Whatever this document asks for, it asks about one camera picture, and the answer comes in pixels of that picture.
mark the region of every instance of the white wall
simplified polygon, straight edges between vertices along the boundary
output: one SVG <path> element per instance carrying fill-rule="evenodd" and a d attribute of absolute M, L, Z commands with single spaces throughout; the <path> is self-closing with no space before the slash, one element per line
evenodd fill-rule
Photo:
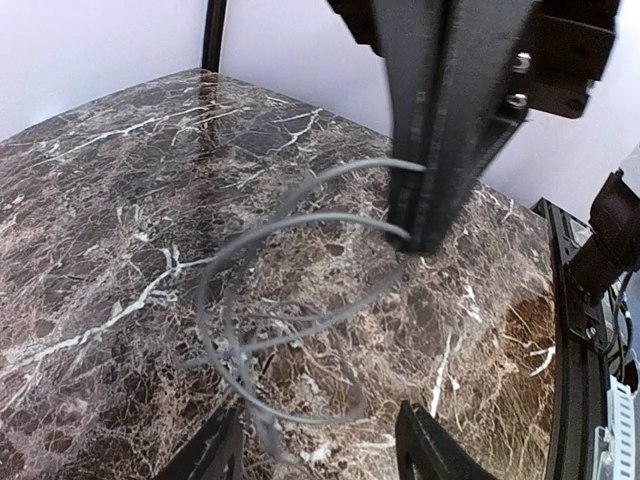
<path fill-rule="evenodd" d="M 206 0 L 0 0 L 0 139 L 201 64 Z"/>
<path fill-rule="evenodd" d="M 383 62 L 325 0 L 229 0 L 221 71 L 388 134 Z M 484 180 L 525 205 L 545 196 L 586 219 L 640 140 L 640 2 L 624 0 L 604 82 L 579 121 L 532 112 Z"/>

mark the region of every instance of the black extrusion profile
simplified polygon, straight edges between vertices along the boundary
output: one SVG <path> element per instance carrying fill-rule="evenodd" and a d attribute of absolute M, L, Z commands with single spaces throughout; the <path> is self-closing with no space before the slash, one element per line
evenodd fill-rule
<path fill-rule="evenodd" d="M 426 167 L 391 171 L 388 221 L 407 253 L 433 253 L 474 182 L 526 116 L 510 91 L 534 0 L 372 0 L 387 64 L 393 157 Z"/>
<path fill-rule="evenodd" d="M 565 279 L 565 265 L 575 248 L 572 217 L 546 200 L 538 202 L 536 211 L 549 223 L 556 297 L 555 401 L 546 479 L 591 480 L 595 429 L 607 425 L 608 369 L 604 355 L 567 328 L 576 309 L 592 309 L 571 295 Z"/>
<path fill-rule="evenodd" d="M 207 20 L 204 28 L 204 44 L 202 48 L 202 68 L 212 72 L 220 70 L 220 54 L 222 52 L 222 32 L 227 13 L 227 0 L 209 0 Z"/>

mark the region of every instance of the cable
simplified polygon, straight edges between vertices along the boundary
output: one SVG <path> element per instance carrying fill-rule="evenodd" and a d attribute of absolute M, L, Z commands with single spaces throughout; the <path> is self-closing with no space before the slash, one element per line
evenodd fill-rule
<path fill-rule="evenodd" d="M 254 424 L 256 433 L 260 438 L 262 444 L 264 445 L 267 453 L 270 454 L 276 461 L 281 463 L 287 463 L 287 461 L 282 457 L 280 440 L 278 438 L 279 435 L 275 426 L 276 419 L 309 425 L 347 423 L 355 420 L 363 414 L 366 405 L 366 397 L 361 386 L 356 381 L 355 375 L 351 371 L 351 368 L 349 367 L 347 362 L 343 358 L 339 357 L 340 367 L 347 377 L 347 380 L 353 385 L 356 395 L 359 397 L 358 405 L 356 405 L 349 412 L 347 412 L 347 414 L 341 417 L 302 417 L 292 415 L 288 412 L 277 410 L 258 399 L 255 393 L 254 381 L 250 374 L 250 368 L 248 368 L 246 364 L 246 358 L 252 352 L 264 350 L 267 348 L 274 348 L 330 329 L 332 326 L 335 326 L 339 322 L 346 320 L 347 317 L 356 313 L 364 306 L 369 305 L 370 303 L 375 301 L 375 299 L 379 295 L 381 295 L 384 291 L 390 288 L 396 281 L 401 278 L 403 272 L 401 269 L 398 269 L 397 271 L 390 273 L 382 281 L 375 285 L 368 294 L 364 295 L 355 303 L 334 312 L 328 312 L 325 314 L 316 313 L 313 315 L 302 316 L 283 316 L 275 315 L 272 313 L 249 313 L 247 314 L 247 317 L 251 318 L 262 318 L 267 320 L 278 319 L 292 322 L 312 322 L 312 325 L 300 331 L 294 331 L 294 333 L 292 334 L 267 339 L 265 341 L 257 343 L 255 341 L 252 341 L 251 343 L 246 345 L 241 345 L 239 343 L 238 336 L 236 335 L 235 328 L 233 326 L 233 305 L 238 297 L 240 278 L 244 274 L 246 274 L 250 265 L 254 262 L 257 256 L 257 251 L 263 244 L 264 239 L 271 233 L 291 227 L 306 225 L 314 222 L 350 222 L 370 227 L 376 230 L 382 230 L 408 240 L 410 238 L 410 234 L 402 228 L 396 225 L 389 224 L 387 222 L 375 220 L 364 216 L 346 213 L 324 212 L 312 213 L 307 215 L 293 215 L 287 217 L 295 208 L 298 200 L 300 200 L 306 193 L 316 188 L 323 182 L 334 179 L 336 177 L 340 177 L 355 170 L 374 167 L 396 168 L 413 172 L 423 172 L 425 170 L 425 167 L 411 162 L 388 158 L 378 158 L 359 160 L 356 162 L 339 165 L 337 167 L 326 170 L 315 177 L 307 178 L 298 188 L 290 191 L 285 200 L 279 205 L 275 213 L 271 216 L 268 223 L 245 233 L 241 237 L 236 238 L 234 241 L 220 249 L 215 258 L 205 267 L 200 285 L 196 292 L 196 327 L 200 334 L 200 338 L 204 345 L 207 356 L 206 361 L 200 362 L 212 365 L 221 375 L 221 377 L 227 382 L 227 384 L 246 401 L 247 412 L 251 418 L 252 423 Z M 243 261 L 238 268 L 238 275 L 231 280 L 228 288 L 226 289 L 225 297 L 222 300 L 221 312 L 224 325 L 224 334 L 229 341 L 230 355 L 233 363 L 237 367 L 238 377 L 240 378 L 240 381 L 238 381 L 236 376 L 232 374 L 232 372 L 222 363 L 222 355 L 221 353 L 218 353 L 216 351 L 213 346 L 211 337 L 209 336 L 207 327 L 208 315 L 205 308 L 205 298 L 209 280 L 214 275 L 219 273 L 223 269 L 223 267 L 228 265 L 228 262 L 230 260 L 236 260 L 238 258 L 237 252 L 243 248 L 246 249 L 245 254 L 242 257 Z M 298 307 L 305 307 L 303 304 L 300 304 L 298 302 L 281 302 L 278 305 L 297 305 Z M 186 364 L 186 366 L 196 365 L 198 365 L 198 362 L 194 361 Z"/>
<path fill-rule="evenodd" d="M 634 273 L 633 270 L 629 270 L 625 274 L 620 284 L 620 289 L 618 290 L 618 294 L 616 295 L 616 300 L 613 305 L 613 317 L 612 317 L 613 338 L 611 339 L 609 346 L 604 351 L 604 354 L 608 355 L 613 349 L 613 346 L 616 344 L 618 345 L 618 355 L 619 355 L 620 364 L 618 365 L 618 369 L 616 370 L 616 377 L 621 381 L 624 381 L 624 353 L 622 350 L 622 334 L 620 332 L 620 325 L 618 324 L 618 315 L 620 313 L 620 306 L 622 305 L 624 294 L 627 291 L 627 287 L 629 286 L 629 282 L 631 281 L 631 277 L 633 276 L 633 273 Z"/>
<path fill-rule="evenodd" d="M 622 359 L 624 360 L 627 357 L 627 353 L 631 348 L 631 341 L 633 339 L 633 323 L 631 319 L 631 312 L 629 310 L 624 312 L 624 323 L 627 327 L 627 344 L 622 346 Z M 624 383 L 625 379 L 625 364 L 624 361 L 621 363 L 620 367 L 620 381 Z"/>
<path fill-rule="evenodd" d="M 624 323 L 627 327 L 627 344 L 623 345 L 623 349 L 625 354 L 629 351 L 631 347 L 631 341 L 633 340 L 633 318 L 631 315 L 631 310 L 629 310 L 629 305 L 627 304 L 627 292 L 625 291 L 622 295 L 622 302 L 620 303 L 620 311 L 624 316 Z"/>
<path fill-rule="evenodd" d="M 611 337 L 607 336 L 607 339 L 608 339 L 607 348 L 604 349 L 603 353 L 605 356 L 607 356 L 607 358 L 609 358 L 610 360 L 609 363 L 611 363 L 612 360 L 609 357 L 609 354 L 613 350 L 613 347 L 616 345 L 616 342 L 618 341 L 618 337 L 620 336 L 619 328 L 616 328 L 616 322 L 615 322 L 615 319 L 613 318 L 614 305 L 617 298 L 617 294 L 614 291 L 613 286 L 607 289 L 607 296 L 609 300 L 609 310 L 611 311 L 611 328 L 613 329 L 613 334 L 611 335 Z"/>

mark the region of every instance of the black plastic part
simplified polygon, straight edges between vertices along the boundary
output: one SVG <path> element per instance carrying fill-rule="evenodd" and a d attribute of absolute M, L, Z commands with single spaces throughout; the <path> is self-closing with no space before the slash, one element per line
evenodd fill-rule
<path fill-rule="evenodd" d="M 227 0 L 209 0 L 204 28 L 202 68 L 212 72 L 220 70 L 222 33 L 227 13 Z"/>
<path fill-rule="evenodd" d="M 563 312 L 558 319 L 559 325 L 572 340 L 603 354 L 609 341 L 602 306 L 599 303 L 592 305 L 590 298 L 585 297 L 568 275 L 567 265 L 580 250 L 573 240 L 570 217 L 552 204 L 541 208 L 545 208 L 544 216 L 554 237 L 551 248 L 554 255 L 556 308 Z"/>
<path fill-rule="evenodd" d="M 371 4 L 375 0 L 327 0 L 340 14 L 356 42 L 381 51 Z M 422 0 L 412 2 L 412 8 Z M 430 2 L 439 8 L 442 2 Z M 602 76 L 615 40 L 619 0 L 544 0 L 540 3 L 536 41 L 524 51 L 533 58 L 529 107 L 567 118 L 582 116 L 593 81 Z M 401 31 L 411 31 L 409 19 Z"/>
<path fill-rule="evenodd" d="M 546 478 L 591 480 L 595 429 L 607 425 L 609 376 L 604 355 L 576 333 L 576 325 L 585 321 L 579 316 L 581 309 L 602 319 L 602 307 L 573 297 L 566 281 L 565 266 L 575 244 L 573 218 L 546 200 L 538 202 L 536 211 L 549 223 L 556 300 L 555 400 Z M 602 345 L 604 321 L 596 327 Z"/>
<path fill-rule="evenodd" d="M 592 302 L 640 258 L 640 198 L 624 183 L 623 173 L 609 175 L 591 205 L 593 235 L 569 263 L 569 272 Z"/>
<path fill-rule="evenodd" d="M 407 401 L 396 420 L 396 456 L 400 480 L 496 480 L 424 408 Z"/>
<path fill-rule="evenodd" d="M 389 222 L 411 233 L 400 251 L 433 253 L 482 170 L 526 116 L 506 101 L 533 0 L 373 0 L 393 105 Z"/>
<path fill-rule="evenodd" d="M 154 480 L 240 480 L 242 428 L 236 409 L 218 409 Z"/>

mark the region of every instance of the metal bracket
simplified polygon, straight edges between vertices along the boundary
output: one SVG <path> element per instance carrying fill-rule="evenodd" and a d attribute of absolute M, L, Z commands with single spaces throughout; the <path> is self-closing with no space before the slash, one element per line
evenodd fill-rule
<path fill-rule="evenodd" d="M 552 248 L 558 267 L 555 268 L 556 308 L 562 310 L 561 327 L 573 340 L 586 348 L 602 354 L 608 345 L 607 326 L 602 306 L 591 306 L 584 294 L 567 275 L 566 265 L 580 249 L 573 240 L 571 225 L 566 214 L 548 202 L 540 204 L 549 222 L 551 236 L 555 239 Z"/>

